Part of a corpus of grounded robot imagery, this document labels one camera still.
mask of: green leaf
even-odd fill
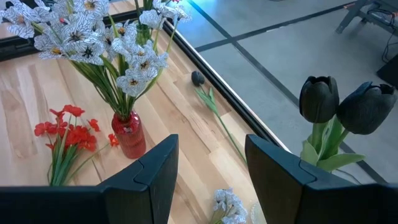
[[[307,140],[303,142],[303,150],[300,153],[300,158],[309,164],[317,165],[318,154]]]
[[[211,101],[212,101],[214,104],[216,104],[216,100],[215,100],[215,98],[214,98],[214,93],[213,93],[213,88],[212,88],[212,87],[210,87],[210,89],[209,89],[209,96],[210,96]]]
[[[358,162],[365,159],[364,155],[355,153],[344,153],[331,156],[328,159],[318,161],[317,167],[322,168],[325,171],[331,172],[342,166]]]
[[[322,155],[325,153],[325,148],[326,148],[326,144],[329,139],[332,125],[333,125],[333,118],[327,122],[325,128],[322,131],[321,148],[319,150],[319,158],[321,158]]]
[[[209,109],[211,109],[215,114],[218,114],[217,111],[217,107],[216,105],[212,102],[212,100],[210,99],[209,96],[207,96],[206,94],[204,94],[202,91],[195,89],[196,93],[198,94],[198,96],[205,102],[205,104],[207,105],[207,107],[209,107]]]
[[[312,134],[309,135],[309,137],[307,138],[308,142],[312,142]]]
[[[327,159],[338,153],[338,146],[334,147],[337,140],[340,138],[341,132],[343,131],[343,125],[340,123],[338,118],[335,116],[333,120],[333,125],[331,127],[329,138],[326,142],[325,152],[323,153],[321,159]]]

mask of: tulip bud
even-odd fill
[[[205,77],[203,77],[203,75],[199,71],[193,71],[191,74],[191,80],[195,86],[200,86],[204,84]]]
[[[366,82],[341,102],[337,118],[354,134],[371,134],[385,120],[396,101],[394,87],[372,86],[372,82]]]
[[[333,77],[309,77],[300,93],[300,114],[311,123],[325,123],[335,115],[339,103]]]

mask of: wood grain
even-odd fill
[[[116,2],[110,11],[132,10],[129,2]],[[169,36],[161,31],[159,51]],[[257,201],[246,165],[234,150],[217,117],[197,97],[190,74],[196,66],[174,45],[169,67],[157,84],[134,105],[144,125],[147,150],[169,134],[177,133],[180,143],[177,184],[169,223],[206,223],[211,218],[213,192],[232,187],[250,211]],[[220,115],[243,152],[244,138],[252,133],[247,124],[215,91]],[[65,104],[86,112],[77,121],[95,118],[97,148],[112,133],[112,109],[92,84],[66,60],[40,60],[37,55],[0,63],[0,185],[47,185],[51,163],[46,138],[33,135],[39,122],[55,121],[49,108]],[[78,163],[90,156],[84,153]],[[96,185],[134,162],[120,148],[108,148],[87,163],[70,185]]]

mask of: white flower bunch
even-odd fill
[[[210,223],[239,224],[246,223],[248,212],[242,201],[236,196],[232,188],[215,191],[214,214]]]
[[[133,97],[140,95],[147,88],[147,83],[167,66],[168,57],[168,53],[157,55],[157,38],[155,42],[149,39],[143,46],[136,44],[137,27],[145,24],[159,30],[166,18],[174,19],[175,23],[190,20],[181,7],[171,8],[161,0],[154,0],[154,9],[144,11],[139,21],[105,27],[103,17],[108,16],[108,0],[54,1],[48,7],[42,0],[35,0],[37,7],[32,9],[20,0],[11,0],[13,6],[1,10],[0,17],[12,23],[8,30],[19,37],[28,39],[34,37],[35,31],[40,33],[34,37],[35,48],[41,50],[40,58],[71,60],[87,78],[87,71],[101,71],[93,65],[109,65],[114,58],[118,58],[122,65],[119,69],[124,71],[119,71],[113,78],[123,92]]]

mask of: gray floor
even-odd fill
[[[232,37],[273,26],[299,17],[330,9],[345,0],[183,0],[193,14],[193,21],[181,24],[179,31],[195,47],[225,40],[225,30]],[[238,42],[273,77],[298,98],[303,82],[310,75],[333,76],[341,100],[361,83],[383,83],[375,72],[384,63],[381,55],[390,34],[372,24],[361,25],[356,18],[338,35],[335,29],[346,9],[264,32]],[[299,155],[311,124],[299,113],[297,105],[280,86],[256,68],[242,50],[233,44],[215,45],[200,52],[238,95],[259,115],[284,144]],[[390,48],[390,57],[398,48]],[[388,182],[398,182],[398,123],[396,106],[382,126],[369,136],[351,134],[345,143],[357,153],[367,155],[366,162]],[[357,164],[342,168],[361,183],[374,182]],[[336,175],[350,179],[347,175]]]

